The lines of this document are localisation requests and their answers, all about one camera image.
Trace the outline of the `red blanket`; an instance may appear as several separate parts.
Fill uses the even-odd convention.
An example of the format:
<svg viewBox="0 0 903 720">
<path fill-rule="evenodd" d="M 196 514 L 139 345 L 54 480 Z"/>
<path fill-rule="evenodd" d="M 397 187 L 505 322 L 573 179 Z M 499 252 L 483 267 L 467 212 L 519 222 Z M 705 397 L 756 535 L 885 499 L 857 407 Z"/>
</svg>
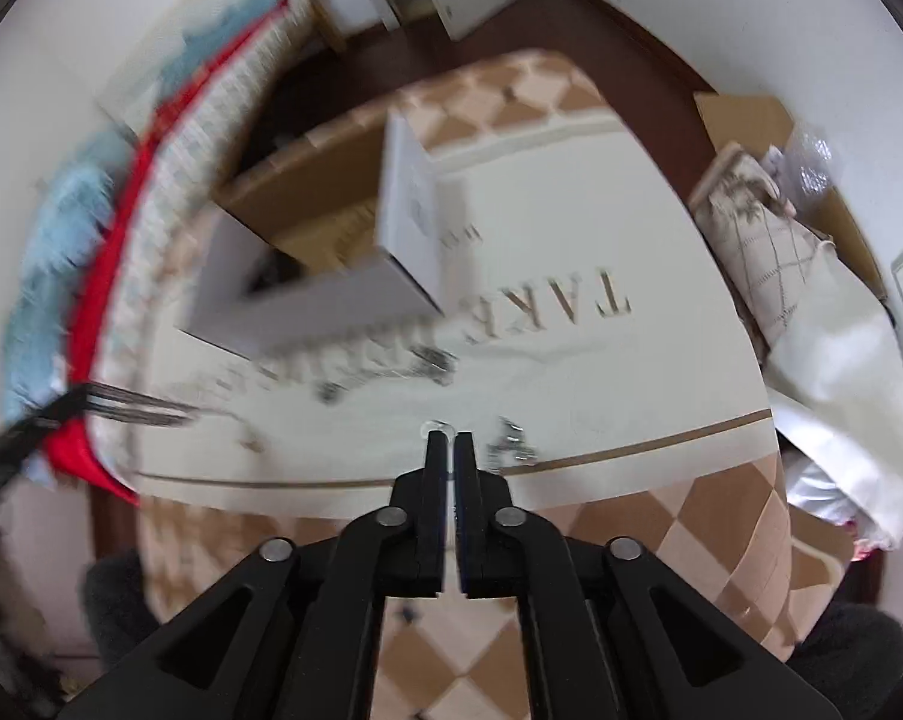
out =
<svg viewBox="0 0 903 720">
<path fill-rule="evenodd" d="M 272 83 L 312 26 L 308 0 L 284 0 L 152 110 L 70 314 L 65 382 L 134 385 L 166 252 L 225 181 Z"/>
</svg>

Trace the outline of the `bed with checkered mattress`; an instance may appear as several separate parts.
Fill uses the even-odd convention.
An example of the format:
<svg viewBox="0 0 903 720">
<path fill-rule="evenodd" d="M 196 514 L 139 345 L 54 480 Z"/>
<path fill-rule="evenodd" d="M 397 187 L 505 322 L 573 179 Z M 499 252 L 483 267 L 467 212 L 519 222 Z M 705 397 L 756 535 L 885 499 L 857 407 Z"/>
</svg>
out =
<svg viewBox="0 0 903 720">
<path fill-rule="evenodd" d="M 134 388 L 184 229 L 238 160 L 271 86 L 335 24 L 329 0 L 178 0 L 106 88 L 140 142 L 67 342 L 74 382 Z"/>
</svg>

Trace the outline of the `black fuzzy clothing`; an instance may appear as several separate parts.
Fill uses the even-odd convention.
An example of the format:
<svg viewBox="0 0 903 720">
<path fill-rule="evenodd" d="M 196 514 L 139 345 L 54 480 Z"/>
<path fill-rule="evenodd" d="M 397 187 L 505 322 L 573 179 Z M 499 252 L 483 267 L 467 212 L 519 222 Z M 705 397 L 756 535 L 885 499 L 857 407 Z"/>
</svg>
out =
<svg viewBox="0 0 903 720">
<path fill-rule="evenodd" d="M 112 670 L 160 628 L 145 600 L 136 548 L 93 562 L 83 576 L 80 600 L 104 671 Z"/>
</svg>

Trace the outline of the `light blue duvet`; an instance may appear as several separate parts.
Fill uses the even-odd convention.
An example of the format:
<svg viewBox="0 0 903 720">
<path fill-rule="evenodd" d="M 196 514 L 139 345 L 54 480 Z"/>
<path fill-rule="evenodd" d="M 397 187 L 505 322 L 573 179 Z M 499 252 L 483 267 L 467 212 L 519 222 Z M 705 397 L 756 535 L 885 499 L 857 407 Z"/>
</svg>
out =
<svg viewBox="0 0 903 720">
<path fill-rule="evenodd" d="M 44 184 L 20 266 L 19 297 L 5 322 L 1 408 L 7 421 L 64 388 L 64 342 L 85 270 L 115 219 L 137 138 L 108 127 L 82 143 Z"/>
</svg>

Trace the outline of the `checkered beige tablecloth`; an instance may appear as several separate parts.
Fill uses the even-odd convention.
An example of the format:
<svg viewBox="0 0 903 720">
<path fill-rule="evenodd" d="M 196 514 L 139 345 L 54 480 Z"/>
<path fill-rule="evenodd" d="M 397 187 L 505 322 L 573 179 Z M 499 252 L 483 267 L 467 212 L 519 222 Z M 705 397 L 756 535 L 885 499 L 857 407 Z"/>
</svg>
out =
<svg viewBox="0 0 903 720">
<path fill-rule="evenodd" d="M 640 539 L 791 655 L 850 540 L 787 504 L 746 332 L 652 158 L 583 71 L 542 50 L 406 86 L 292 149 L 393 109 L 437 166 L 441 317 L 239 358 L 183 328 L 222 211 L 204 206 L 173 247 L 140 382 L 212 416 L 132 437 L 154 613 L 179 613 L 268 536 L 313 543 L 383 504 L 439 419 L 472 434 L 482 465 L 521 427 L 536 465 L 499 460 L 518 504 L 575 538 Z"/>
</svg>

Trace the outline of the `white fabric sheet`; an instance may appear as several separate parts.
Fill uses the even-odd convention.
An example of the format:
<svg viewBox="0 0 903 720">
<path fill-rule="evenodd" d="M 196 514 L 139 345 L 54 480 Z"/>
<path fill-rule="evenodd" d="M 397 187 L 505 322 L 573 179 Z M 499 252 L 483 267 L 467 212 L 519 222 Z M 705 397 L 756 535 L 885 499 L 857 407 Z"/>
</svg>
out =
<svg viewBox="0 0 903 720">
<path fill-rule="evenodd" d="M 822 247 L 764 362 L 791 505 L 850 525 L 868 548 L 903 538 L 903 361 L 866 286 Z"/>
</svg>

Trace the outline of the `white cardboard box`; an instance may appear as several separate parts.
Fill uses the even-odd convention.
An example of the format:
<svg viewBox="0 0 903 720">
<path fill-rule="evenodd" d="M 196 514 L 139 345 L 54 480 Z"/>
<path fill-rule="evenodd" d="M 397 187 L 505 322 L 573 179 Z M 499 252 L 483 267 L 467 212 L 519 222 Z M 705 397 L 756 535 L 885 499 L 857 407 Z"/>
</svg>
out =
<svg viewBox="0 0 903 720">
<path fill-rule="evenodd" d="M 282 149 L 215 201 L 191 337 L 254 359 L 442 312 L 433 166 L 396 110 Z"/>
</svg>

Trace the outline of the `floral patterned cushion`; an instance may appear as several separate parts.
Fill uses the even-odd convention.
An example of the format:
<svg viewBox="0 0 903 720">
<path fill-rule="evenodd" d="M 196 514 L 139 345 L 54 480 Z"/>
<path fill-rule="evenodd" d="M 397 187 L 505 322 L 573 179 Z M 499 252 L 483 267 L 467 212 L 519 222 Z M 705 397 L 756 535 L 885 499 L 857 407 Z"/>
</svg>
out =
<svg viewBox="0 0 903 720">
<path fill-rule="evenodd" d="M 687 208 L 752 327 L 772 348 L 798 309 L 826 238 L 798 221 L 775 179 L 736 142 L 718 151 Z"/>
</svg>

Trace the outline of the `blue-grey blanket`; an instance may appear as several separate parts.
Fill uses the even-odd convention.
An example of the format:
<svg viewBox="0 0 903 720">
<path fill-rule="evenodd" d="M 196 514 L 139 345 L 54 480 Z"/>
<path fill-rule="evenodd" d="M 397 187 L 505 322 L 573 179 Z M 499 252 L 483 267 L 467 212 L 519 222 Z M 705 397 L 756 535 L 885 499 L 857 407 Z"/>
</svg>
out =
<svg viewBox="0 0 903 720">
<path fill-rule="evenodd" d="M 284 0 L 238 0 L 228 5 L 211 21 L 183 32 L 183 47 L 161 67 L 158 74 L 158 100 L 173 98 L 178 89 L 207 60 L 220 54 L 250 26 L 269 15 Z"/>
</svg>

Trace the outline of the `crumpled clear plastic wrap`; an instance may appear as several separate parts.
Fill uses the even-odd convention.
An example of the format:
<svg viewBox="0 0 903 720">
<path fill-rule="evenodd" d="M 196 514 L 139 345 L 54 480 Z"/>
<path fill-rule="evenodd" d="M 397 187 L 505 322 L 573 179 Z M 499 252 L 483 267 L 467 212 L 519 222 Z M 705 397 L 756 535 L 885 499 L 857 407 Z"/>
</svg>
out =
<svg viewBox="0 0 903 720">
<path fill-rule="evenodd" d="M 799 210 L 811 210 L 833 189 L 835 154 L 819 127 L 796 122 L 782 149 L 783 192 Z"/>
</svg>

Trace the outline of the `flat brown cardboard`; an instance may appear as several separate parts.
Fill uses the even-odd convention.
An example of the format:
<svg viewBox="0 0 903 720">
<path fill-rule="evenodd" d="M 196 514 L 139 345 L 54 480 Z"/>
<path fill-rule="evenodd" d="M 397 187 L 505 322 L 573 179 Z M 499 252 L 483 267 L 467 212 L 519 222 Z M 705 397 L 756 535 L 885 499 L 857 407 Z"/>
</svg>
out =
<svg viewBox="0 0 903 720">
<path fill-rule="evenodd" d="M 764 160 L 798 210 L 798 218 L 831 238 L 842 262 L 885 301 L 887 288 L 868 239 L 838 192 L 837 158 L 821 130 L 797 124 L 773 96 L 695 93 L 695 105 L 716 151 L 737 143 Z"/>
</svg>

